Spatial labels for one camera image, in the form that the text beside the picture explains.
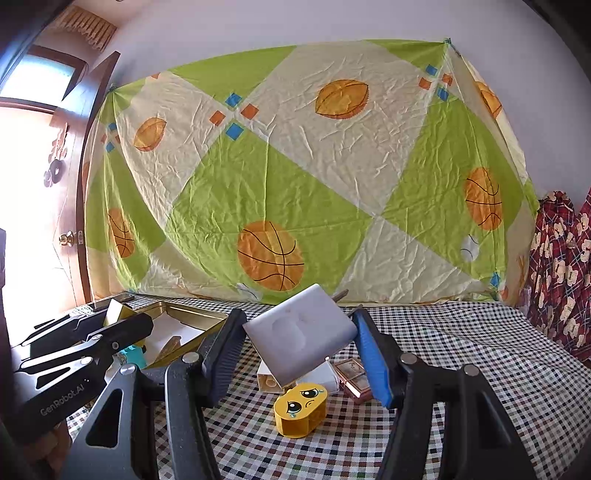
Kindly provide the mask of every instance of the wooden door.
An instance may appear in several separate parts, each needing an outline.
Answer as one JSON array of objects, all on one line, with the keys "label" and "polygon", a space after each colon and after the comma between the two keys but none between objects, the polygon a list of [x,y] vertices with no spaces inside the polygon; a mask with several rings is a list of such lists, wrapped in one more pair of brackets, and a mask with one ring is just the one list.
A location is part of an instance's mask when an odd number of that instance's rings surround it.
[{"label": "wooden door", "polygon": [[91,300],[84,242],[82,155],[118,59],[119,53],[114,52],[85,75],[59,104],[50,122],[59,134],[44,178],[50,186],[43,207],[51,210],[48,219],[55,226],[51,242],[69,281],[64,310]]}]

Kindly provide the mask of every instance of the red plaid fabric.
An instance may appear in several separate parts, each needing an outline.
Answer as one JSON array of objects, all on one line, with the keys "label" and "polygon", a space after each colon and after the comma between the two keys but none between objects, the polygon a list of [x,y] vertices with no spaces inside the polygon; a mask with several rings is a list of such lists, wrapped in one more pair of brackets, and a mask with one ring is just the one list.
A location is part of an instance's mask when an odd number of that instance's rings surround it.
[{"label": "red plaid fabric", "polygon": [[591,190],[578,214],[564,192],[540,200],[528,284],[532,325],[581,361],[591,357]]}]

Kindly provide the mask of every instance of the cartoon face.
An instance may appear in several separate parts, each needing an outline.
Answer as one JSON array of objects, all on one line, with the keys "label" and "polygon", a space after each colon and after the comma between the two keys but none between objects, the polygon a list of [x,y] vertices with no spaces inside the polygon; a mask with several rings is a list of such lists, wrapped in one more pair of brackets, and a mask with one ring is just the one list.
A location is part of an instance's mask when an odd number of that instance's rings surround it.
[{"label": "cartoon face", "polygon": [[328,396],[322,385],[302,383],[296,385],[275,402],[275,412],[283,418],[303,418],[319,406]]}]

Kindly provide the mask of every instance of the ceiling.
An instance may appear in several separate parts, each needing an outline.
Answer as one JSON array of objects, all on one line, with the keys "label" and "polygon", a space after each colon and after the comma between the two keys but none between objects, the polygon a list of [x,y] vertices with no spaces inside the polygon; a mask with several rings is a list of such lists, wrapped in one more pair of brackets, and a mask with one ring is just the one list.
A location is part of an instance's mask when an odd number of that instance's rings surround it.
[{"label": "ceiling", "polygon": [[136,17],[152,0],[76,0],[78,5],[92,12],[117,27],[122,27],[129,20]]}]

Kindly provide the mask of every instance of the green and cream fabric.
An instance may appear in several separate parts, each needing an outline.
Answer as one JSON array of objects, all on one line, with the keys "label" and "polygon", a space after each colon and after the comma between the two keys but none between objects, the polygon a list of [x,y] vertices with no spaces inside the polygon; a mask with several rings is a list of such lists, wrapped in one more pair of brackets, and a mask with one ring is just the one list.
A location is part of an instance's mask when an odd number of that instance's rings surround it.
[{"label": "green and cream fabric", "polygon": [[514,302],[535,195],[471,68],[449,43],[355,41],[111,91],[84,165],[94,294]]}]

